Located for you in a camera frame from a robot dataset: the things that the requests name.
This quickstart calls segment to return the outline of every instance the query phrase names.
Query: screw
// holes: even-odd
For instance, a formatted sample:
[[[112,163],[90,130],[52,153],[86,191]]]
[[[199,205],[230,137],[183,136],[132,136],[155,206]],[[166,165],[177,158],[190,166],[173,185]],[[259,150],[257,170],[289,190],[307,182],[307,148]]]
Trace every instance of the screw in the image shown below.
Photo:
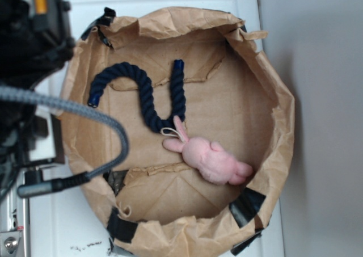
[[[9,237],[4,242],[6,250],[12,254],[18,248],[18,240],[14,237]]]

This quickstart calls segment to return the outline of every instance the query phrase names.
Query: cable connector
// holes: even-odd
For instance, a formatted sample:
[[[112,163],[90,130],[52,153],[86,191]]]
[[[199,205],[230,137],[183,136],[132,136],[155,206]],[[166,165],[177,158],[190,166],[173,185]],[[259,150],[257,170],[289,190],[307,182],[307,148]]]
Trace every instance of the cable connector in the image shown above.
[[[41,196],[48,193],[61,192],[64,189],[76,187],[85,184],[90,181],[86,176],[87,172],[83,172],[78,175],[70,176],[64,179],[51,179],[44,182],[35,184],[26,184],[19,186],[18,195],[23,198],[29,198],[32,196]]]

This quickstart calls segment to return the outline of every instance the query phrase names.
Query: crumpled paper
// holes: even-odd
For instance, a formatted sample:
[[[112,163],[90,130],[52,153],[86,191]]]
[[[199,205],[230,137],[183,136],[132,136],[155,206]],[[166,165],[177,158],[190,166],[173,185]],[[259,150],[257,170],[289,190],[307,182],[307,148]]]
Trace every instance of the crumpled paper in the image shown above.
[[[254,39],[267,33],[245,33],[243,24],[222,11],[170,7],[101,26],[113,49],[96,32],[77,42],[64,98],[86,104],[94,76],[128,61],[152,79],[155,109],[163,119],[171,112],[172,63],[183,59],[188,135],[218,141],[251,164],[255,175],[243,186],[266,195],[255,219],[240,229],[228,203],[243,186],[210,184],[180,154],[165,150],[164,136],[143,122],[137,85],[118,78],[106,87],[97,110],[118,119],[129,136],[130,154],[115,168],[130,169],[125,187],[115,196],[100,176],[82,189],[105,227],[112,207],[124,219],[140,222],[131,243],[115,240],[137,256],[218,256],[269,223],[292,159],[294,98],[264,52],[255,52]],[[74,173],[90,171],[118,154],[117,136],[109,128],[68,113],[61,119]]]

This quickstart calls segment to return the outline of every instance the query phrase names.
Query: gray cable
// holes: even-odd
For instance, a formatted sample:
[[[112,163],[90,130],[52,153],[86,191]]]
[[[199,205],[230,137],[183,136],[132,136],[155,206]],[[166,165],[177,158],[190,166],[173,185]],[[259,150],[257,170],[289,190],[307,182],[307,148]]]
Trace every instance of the gray cable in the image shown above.
[[[117,120],[99,111],[72,101],[65,101],[60,98],[37,94],[36,92],[30,90],[23,90],[7,86],[0,86],[0,100],[24,104],[43,105],[50,108],[61,109],[92,119],[99,123],[103,123],[113,128],[120,138],[121,152],[112,161],[101,165],[91,172],[87,172],[86,177],[89,179],[111,170],[113,167],[123,162],[128,155],[129,143],[123,126]]]

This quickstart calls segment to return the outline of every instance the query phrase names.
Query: rope end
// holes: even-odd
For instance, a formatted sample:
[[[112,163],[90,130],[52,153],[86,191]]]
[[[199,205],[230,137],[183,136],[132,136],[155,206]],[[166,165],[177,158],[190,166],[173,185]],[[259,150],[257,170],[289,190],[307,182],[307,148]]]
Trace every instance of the rope end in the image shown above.
[[[93,94],[93,95],[90,95],[87,105],[89,105],[92,108],[96,108],[96,107],[98,107],[99,103],[100,103],[100,95]]]
[[[173,70],[184,71],[184,61],[183,60],[175,60]]]

